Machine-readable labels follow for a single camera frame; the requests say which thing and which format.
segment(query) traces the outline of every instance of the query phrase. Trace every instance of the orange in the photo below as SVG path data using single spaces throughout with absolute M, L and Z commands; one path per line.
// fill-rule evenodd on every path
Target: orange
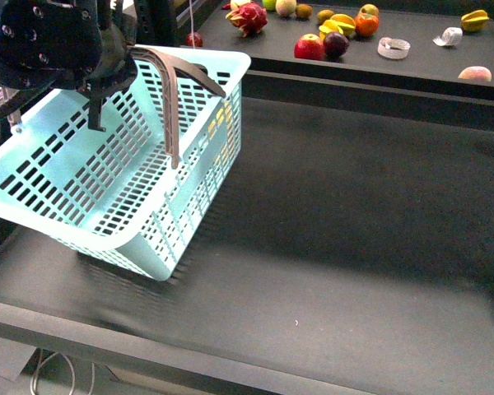
M 379 18 L 375 15 L 359 12 L 354 21 L 355 32 L 360 37 L 371 37 L 379 29 Z

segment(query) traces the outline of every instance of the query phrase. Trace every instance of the toy fruit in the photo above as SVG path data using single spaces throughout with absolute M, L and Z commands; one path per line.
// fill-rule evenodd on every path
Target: toy fruit
M 336 59 L 344 55 L 349 47 L 349 40 L 345 35 L 332 31 L 324 38 L 324 52 L 329 59 Z
M 337 31 L 341 35 L 344 34 L 344 30 L 337 24 L 337 22 L 328 19 L 323 23 L 322 26 L 319 26 L 319 36 L 322 40 L 326 37 L 328 33 L 332 31 Z
M 203 47 L 203 38 L 197 32 L 188 33 L 184 39 L 184 43 L 189 47 Z
M 267 25 L 267 12 L 255 2 L 248 2 L 240 6 L 237 10 L 229 12 L 226 19 L 231 24 L 240 29 L 244 37 L 259 33 Z
M 307 4 L 299 4 L 296 6 L 295 14 L 298 19 L 310 19 L 313 13 L 313 8 Z
M 485 10 L 477 10 L 461 16 L 461 27 L 468 32 L 480 31 L 489 19 Z
M 359 13 L 370 14 L 379 17 L 379 8 L 377 8 L 377 6 L 374 6 L 373 4 L 365 4 L 361 7 Z
M 333 15 L 335 15 L 335 13 L 331 10 L 322 10 L 321 12 L 316 14 L 316 20 L 319 23 L 319 25 L 322 25 Z
M 262 4 L 267 11 L 274 11 L 277 9 L 277 0 L 263 0 Z
M 324 43 L 317 35 L 302 35 L 295 44 L 295 58 L 324 60 Z
M 359 13 L 355 17 L 355 32 L 360 37 L 371 37 L 379 29 L 379 18 L 371 14 Z
M 355 21 L 349 15 L 335 14 L 329 19 L 337 22 L 338 27 L 343 30 L 345 36 L 350 36 L 355 31 Z
M 287 18 L 296 10 L 296 0 L 277 0 L 277 14 L 282 18 Z
M 486 81 L 489 82 L 492 79 L 491 71 L 483 66 L 471 66 L 465 68 L 459 75 L 458 78 L 465 80 L 476 80 L 476 81 Z

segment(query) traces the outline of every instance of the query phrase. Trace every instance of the plastic basket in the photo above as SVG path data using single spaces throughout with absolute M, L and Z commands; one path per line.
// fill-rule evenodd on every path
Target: plastic basket
M 164 153 L 161 77 L 138 61 L 87 127 L 87 100 L 52 91 L 0 147 L 0 217 L 157 280 L 170 277 L 240 150 L 243 53 L 153 47 L 203 65 L 225 91 L 178 78 L 177 169 Z

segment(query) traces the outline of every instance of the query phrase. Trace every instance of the white tape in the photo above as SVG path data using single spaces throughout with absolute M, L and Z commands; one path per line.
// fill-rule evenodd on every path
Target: white tape
M 404 59 L 408 56 L 410 50 L 410 43 L 403 39 L 390 39 L 390 37 L 383 37 L 379 41 L 379 47 L 377 52 L 381 56 L 388 59 Z
M 459 27 L 449 27 L 443 35 L 434 38 L 434 43 L 440 47 L 454 47 L 461 42 L 463 31 Z

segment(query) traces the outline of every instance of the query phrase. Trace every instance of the gray handle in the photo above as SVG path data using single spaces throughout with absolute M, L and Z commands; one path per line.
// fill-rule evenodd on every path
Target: gray handle
M 151 63 L 159 72 L 163 86 L 163 120 L 165 125 L 165 153 L 172 157 L 172 169 L 179 165 L 179 108 L 176 70 L 214 95 L 225 98 L 225 91 L 207 74 L 192 63 L 148 47 L 132 47 L 134 59 Z

